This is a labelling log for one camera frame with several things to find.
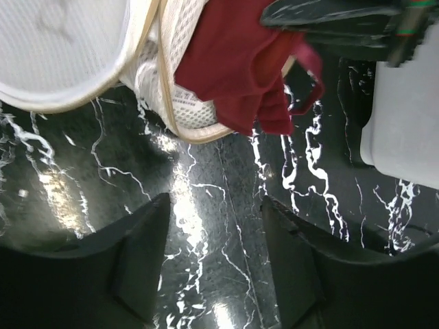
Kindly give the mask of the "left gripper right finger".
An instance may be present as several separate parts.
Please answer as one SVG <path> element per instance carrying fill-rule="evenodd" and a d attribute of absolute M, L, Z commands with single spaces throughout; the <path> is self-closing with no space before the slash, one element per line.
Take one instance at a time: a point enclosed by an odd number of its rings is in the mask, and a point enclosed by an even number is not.
<path fill-rule="evenodd" d="M 343 241 L 272 197 L 261 215 L 282 328 L 437 328 L 438 237 L 397 256 Z"/>

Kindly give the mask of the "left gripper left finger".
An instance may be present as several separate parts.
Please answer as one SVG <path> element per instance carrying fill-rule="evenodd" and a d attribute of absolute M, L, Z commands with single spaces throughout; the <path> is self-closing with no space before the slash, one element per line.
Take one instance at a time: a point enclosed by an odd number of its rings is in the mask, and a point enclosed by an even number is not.
<path fill-rule="evenodd" d="M 1 248 L 2 328 L 152 328 L 171 200 L 54 252 Z"/>

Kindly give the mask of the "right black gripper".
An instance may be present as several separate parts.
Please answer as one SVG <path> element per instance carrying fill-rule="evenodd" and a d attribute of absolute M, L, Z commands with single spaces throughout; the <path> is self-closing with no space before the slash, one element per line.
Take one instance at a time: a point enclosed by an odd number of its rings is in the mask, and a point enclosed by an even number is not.
<path fill-rule="evenodd" d="M 398 22 L 345 20 L 398 14 Z M 260 22 L 265 26 L 302 25 L 310 42 L 343 55 L 388 52 L 387 65 L 400 67 L 413 59 L 427 29 L 438 22 L 438 1 L 275 1 L 263 10 Z"/>

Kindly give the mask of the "dark red bra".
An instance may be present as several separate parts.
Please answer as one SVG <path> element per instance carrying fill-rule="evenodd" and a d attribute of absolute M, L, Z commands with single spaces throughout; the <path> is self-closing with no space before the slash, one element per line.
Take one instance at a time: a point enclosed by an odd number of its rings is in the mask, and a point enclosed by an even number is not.
<path fill-rule="evenodd" d="M 316 85 L 294 111 L 302 115 L 321 98 L 322 61 L 303 33 L 259 22 L 269 1 L 208 1 L 176 69 L 177 85 L 212 101 L 217 120 L 249 136 L 254 122 L 268 134 L 291 134 L 293 124 L 281 70 L 295 57 Z"/>

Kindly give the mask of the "beige mesh laundry bag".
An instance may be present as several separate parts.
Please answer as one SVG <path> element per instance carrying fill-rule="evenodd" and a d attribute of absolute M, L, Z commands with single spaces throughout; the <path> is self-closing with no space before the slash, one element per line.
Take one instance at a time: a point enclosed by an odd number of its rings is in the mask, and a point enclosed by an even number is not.
<path fill-rule="evenodd" d="M 212 101 L 174 73 L 204 1 L 2 1 L 1 100 L 43 114 L 82 106 L 121 82 L 180 139 L 230 134 Z"/>

